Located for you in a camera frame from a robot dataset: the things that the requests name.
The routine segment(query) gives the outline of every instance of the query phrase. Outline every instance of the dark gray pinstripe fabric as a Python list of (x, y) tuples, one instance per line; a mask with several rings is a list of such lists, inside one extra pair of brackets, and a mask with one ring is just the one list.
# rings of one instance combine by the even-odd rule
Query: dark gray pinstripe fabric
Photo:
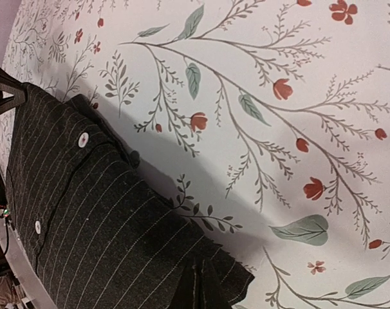
[[(159, 199), (82, 96), (63, 104), (25, 87), (6, 190), (30, 262), (58, 308), (164, 309), (194, 256), (212, 260), (230, 304), (245, 297), (253, 276)], [(79, 148), (83, 132), (89, 142)]]

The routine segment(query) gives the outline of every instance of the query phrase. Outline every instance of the gray leafy stem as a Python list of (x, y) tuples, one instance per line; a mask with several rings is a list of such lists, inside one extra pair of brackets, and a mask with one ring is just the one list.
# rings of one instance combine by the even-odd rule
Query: gray leafy stem
[(77, 81), (79, 79), (86, 79), (88, 77), (88, 70), (94, 68), (92, 61), (89, 60), (88, 63), (79, 71), (80, 63), (86, 60), (87, 58), (86, 52), (90, 52), (92, 50), (92, 47), (96, 39), (97, 39), (96, 35), (93, 38), (92, 36), (89, 36), (88, 41), (86, 43), (86, 47), (81, 51), (81, 53), (79, 52), (76, 53), (75, 64), (72, 67), (72, 71), (70, 74), (69, 72), (66, 74), (67, 86), (63, 97), (63, 101), (65, 101), (69, 92), (74, 92), (74, 93), (79, 92), (79, 85), (76, 84)]
[(192, 14), (189, 15), (185, 22), (185, 27), (181, 34), (178, 36), (178, 40), (188, 39), (192, 37), (196, 31), (196, 28), (200, 24), (203, 17), (203, 6), (197, 8)]
[(211, 232), (214, 231), (214, 226), (210, 223), (211, 221), (215, 221), (216, 224), (218, 224), (218, 228), (222, 232), (229, 231), (231, 234), (235, 233), (235, 230), (240, 230), (243, 228), (243, 226), (240, 224), (232, 223), (232, 220), (234, 219), (233, 216), (225, 216), (224, 218), (213, 216), (214, 207), (212, 205), (209, 205), (207, 207), (207, 215), (204, 215), (200, 212), (199, 203), (195, 204), (193, 207), (189, 207), (185, 205), (185, 202), (194, 199), (193, 196), (187, 194), (187, 189), (190, 186), (190, 181), (185, 180), (185, 174), (180, 175), (180, 177), (176, 181), (179, 183), (177, 189), (180, 193), (176, 196), (176, 201), (178, 202), (178, 205), (175, 206), (174, 209), (182, 209), (186, 212), (192, 213), (192, 214), (180, 214), (181, 216), (185, 218), (190, 218), (191, 220), (200, 220), (202, 224), (205, 226), (205, 228), (207, 228)]
[(105, 94), (107, 98), (118, 98), (119, 117), (121, 115), (122, 104), (129, 105), (131, 100), (139, 91), (140, 83), (128, 82), (129, 77), (126, 76), (127, 65), (120, 58), (121, 54), (118, 50), (112, 56), (112, 68), (109, 70), (109, 61), (106, 62), (106, 68), (99, 71), (102, 78), (108, 78), (108, 83), (105, 85), (108, 92)]
[(188, 88), (191, 97), (195, 100), (200, 91), (201, 71), (196, 64), (190, 63), (186, 69)]
[(52, 37), (52, 44), (49, 47), (49, 57), (48, 60), (54, 59), (58, 63), (63, 63), (66, 60), (65, 49), (69, 48), (69, 40), (71, 35), (65, 36), (62, 31), (58, 36), (58, 39)]
[(284, 227), (270, 227), (281, 239), (322, 246), (328, 240), (328, 221), (319, 215), (307, 216)]

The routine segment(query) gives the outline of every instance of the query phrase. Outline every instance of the red flower bud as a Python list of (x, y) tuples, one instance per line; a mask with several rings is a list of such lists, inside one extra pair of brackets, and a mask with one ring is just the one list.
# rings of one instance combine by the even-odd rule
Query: red flower bud
[(103, 18), (100, 18), (100, 19), (98, 20), (98, 28), (103, 27), (103, 26), (104, 26), (104, 19), (103, 19)]
[(307, 153), (309, 151), (308, 145), (309, 145), (309, 143), (305, 139), (303, 139), (303, 138), (297, 139), (297, 148), (298, 148), (298, 150), (302, 151), (303, 153)]
[(372, 242), (369, 243), (369, 248), (370, 249), (376, 249), (378, 248), (380, 245), (382, 245), (382, 240), (381, 239), (376, 239)]
[(301, 6), (308, 6), (308, 5), (311, 5), (312, 2), (309, 0), (297, 0), (297, 4), (301, 5)]
[(375, 136), (379, 139), (379, 140), (383, 140), (385, 138), (387, 138), (387, 133), (384, 131), (384, 129), (377, 129), (375, 130)]

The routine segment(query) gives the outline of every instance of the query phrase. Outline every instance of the black clothes hanger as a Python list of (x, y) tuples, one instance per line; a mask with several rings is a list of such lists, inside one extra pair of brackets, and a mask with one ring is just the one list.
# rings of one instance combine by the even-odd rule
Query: black clothes hanger
[(231, 309), (209, 259), (187, 263), (168, 309)]
[[(12, 97), (3, 98), (3, 92), (10, 93)], [(0, 115), (9, 109), (26, 102), (26, 92), (22, 83), (9, 76), (0, 68)]]

